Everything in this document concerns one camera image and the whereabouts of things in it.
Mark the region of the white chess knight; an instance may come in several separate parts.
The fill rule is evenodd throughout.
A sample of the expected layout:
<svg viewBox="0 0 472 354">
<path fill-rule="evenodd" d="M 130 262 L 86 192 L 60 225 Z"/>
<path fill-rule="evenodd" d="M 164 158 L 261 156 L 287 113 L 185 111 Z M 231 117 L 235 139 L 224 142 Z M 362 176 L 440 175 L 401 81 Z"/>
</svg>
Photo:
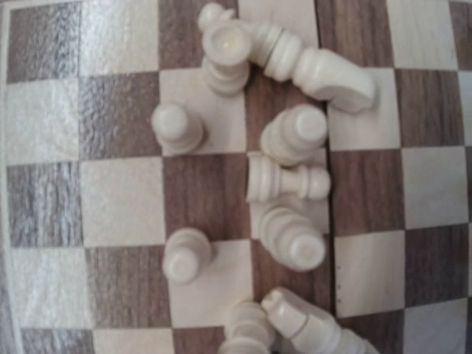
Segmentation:
<svg viewBox="0 0 472 354">
<path fill-rule="evenodd" d="M 377 86 L 367 69 L 328 49 L 308 46 L 270 22 L 249 24 L 248 30 L 253 40 L 250 61 L 265 76 L 290 80 L 305 95 L 348 113 L 374 106 Z"/>
</svg>

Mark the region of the wooden chess board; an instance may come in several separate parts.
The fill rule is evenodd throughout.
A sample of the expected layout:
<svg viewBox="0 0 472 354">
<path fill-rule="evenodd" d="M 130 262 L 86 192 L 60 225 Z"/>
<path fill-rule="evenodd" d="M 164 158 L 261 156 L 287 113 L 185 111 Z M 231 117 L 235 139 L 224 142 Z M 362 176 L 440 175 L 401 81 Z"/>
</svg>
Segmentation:
<svg viewBox="0 0 472 354">
<path fill-rule="evenodd" d="M 225 1 L 372 72 L 379 104 L 327 110 L 309 204 L 323 264 L 295 273 L 257 235 L 248 157 L 308 103 L 253 66 L 219 97 L 202 80 L 202 1 L 1 3 L 1 351 L 216 353 L 228 310 L 285 287 L 381 353 L 471 351 L 471 3 Z M 161 103 L 204 121 L 165 156 Z M 200 229 L 213 261 L 169 281 L 164 247 Z"/>
</svg>

